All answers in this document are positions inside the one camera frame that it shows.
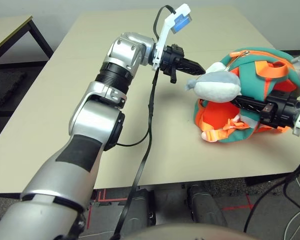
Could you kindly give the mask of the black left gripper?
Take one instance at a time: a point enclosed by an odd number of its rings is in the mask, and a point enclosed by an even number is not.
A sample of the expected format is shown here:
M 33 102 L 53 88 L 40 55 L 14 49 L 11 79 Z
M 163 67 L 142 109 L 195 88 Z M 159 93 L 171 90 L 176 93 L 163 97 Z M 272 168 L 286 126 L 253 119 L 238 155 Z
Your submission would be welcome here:
M 199 63 L 184 58 L 184 50 L 177 44 L 168 45 L 163 51 L 161 71 L 164 75 L 170 76 L 172 84 L 177 82 L 177 71 L 182 71 L 189 75 L 203 75 L 206 73 Z

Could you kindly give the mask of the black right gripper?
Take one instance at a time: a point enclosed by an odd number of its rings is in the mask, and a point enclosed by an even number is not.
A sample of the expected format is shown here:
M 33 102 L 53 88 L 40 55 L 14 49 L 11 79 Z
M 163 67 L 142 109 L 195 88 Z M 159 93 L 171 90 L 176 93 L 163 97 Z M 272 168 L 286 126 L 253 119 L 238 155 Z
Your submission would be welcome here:
M 272 91 L 265 102 L 240 96 L 231 103 L 239 109 L 254 113 L 261 112 L 261 123 L 272 128 L 293 128 L 300 114 L 300 100 L 291 92 Z

